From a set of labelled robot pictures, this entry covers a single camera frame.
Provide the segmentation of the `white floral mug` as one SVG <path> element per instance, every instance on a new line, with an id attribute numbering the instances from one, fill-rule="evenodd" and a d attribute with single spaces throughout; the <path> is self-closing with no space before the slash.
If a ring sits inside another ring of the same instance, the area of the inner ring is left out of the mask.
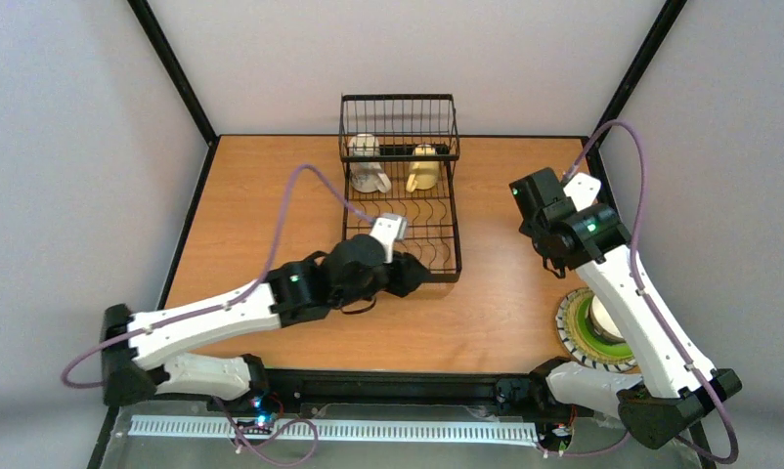
<path id="1" fill-rule="evenodd" d="M 379 140 L 373 134 L 357 134 L 347 143 L 348 155 L 353 157 L 380 156 Z M 350 184 L 361 193 L 391 190 L 392 183 L 379 162 L 356 161 L 349 164 Z"/>

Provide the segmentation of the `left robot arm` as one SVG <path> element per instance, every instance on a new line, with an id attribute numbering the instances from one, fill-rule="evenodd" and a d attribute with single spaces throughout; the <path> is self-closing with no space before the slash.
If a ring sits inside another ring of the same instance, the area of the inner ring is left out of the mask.
<path id="1" fill-rule="evenodd" d="M 126 406 L 164 394 L 203 395 L 225 402 L 264 394 L 261 359 L 217 359 L 194 350 L 254 332 L 323 320 L 332 310 L 373 302 L 379 292 L 406 297 L 430 276 L 408 252 L 387 252 L 368 234 L 316 251 L 267 273 L 247 296 L 228 292 L 183 307 L 136 313 L 106 309 L 100 339 L 103 401 Z"/>

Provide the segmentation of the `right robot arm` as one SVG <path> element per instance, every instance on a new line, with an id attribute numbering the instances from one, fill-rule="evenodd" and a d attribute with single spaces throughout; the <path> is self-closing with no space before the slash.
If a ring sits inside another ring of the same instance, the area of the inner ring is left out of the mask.
<path id="1" fill-rule="evenodd" d="M 618 213 L 597 202 L 601 183 L 585 173 L 561 182 L 544 168 L 509 185 L 528 236 L 543 266 L 563 278 L 575 273 L 585 288 L 560 304 L 556 323 L 571 359 L 540 366 L 548 395 L 621 420 L 630 435 L 657 449 L 692 428 L 742 389 L 737 373 L 716 368 L 679 326 L 662 300 Z M 632 352 L 627 361 L 602 362 L 580 325 L 599 304 Z"/>

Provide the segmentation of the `yellow mug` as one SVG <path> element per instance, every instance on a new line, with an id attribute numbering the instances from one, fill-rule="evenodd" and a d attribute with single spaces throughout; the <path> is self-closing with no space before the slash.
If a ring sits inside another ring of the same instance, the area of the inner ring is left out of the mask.
<path id="1" fill-rule="evenodd" d="M 437 156 L 437 150 L 429 144 L 414 148 L 413 156 Z M 441 162 L 439 160 L 412 161 L 405 189 L 407 192 L 428 191 L 438 182 Z"/>

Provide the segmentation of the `white bowl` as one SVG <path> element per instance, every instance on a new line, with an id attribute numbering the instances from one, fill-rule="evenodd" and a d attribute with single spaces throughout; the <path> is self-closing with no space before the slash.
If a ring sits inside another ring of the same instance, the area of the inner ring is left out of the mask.
<path id="1" fill-rule="evenodd" d="M 594 334 L 601 340 L 611 343 L 624 343 L 625 339 L 611 319 L 610 314 L 597 296 L 593 296 L 588 306 L 587 320 Z"/>

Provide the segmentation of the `black wire dish rack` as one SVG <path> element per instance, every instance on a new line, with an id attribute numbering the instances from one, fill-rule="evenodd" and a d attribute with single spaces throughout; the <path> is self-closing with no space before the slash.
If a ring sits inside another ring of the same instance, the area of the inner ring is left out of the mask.
<path id="1" fill-rule="evenodd" d="M 380 156 L 353 157 L 347 143 L 357 134 L 373 134 Z M 413 156 L 421 144 L 437 156 Z M 338 151 L 346 198 L 369 216 L 393 213 L 408 219 L 405 238 L 396 244 L 429 269 L 431 282 L 455 283 L 462 269 L 454 175 L 460 158 L 457 108 L 451 94 L 345 94 L 340 101 Z M 439 160 L 437 185 L 428 191 L 405 189 L 412 161 Z M 361 193 L 350 184 L 349 164 L 379 162 L 392 187 L 387 193 Z"/>

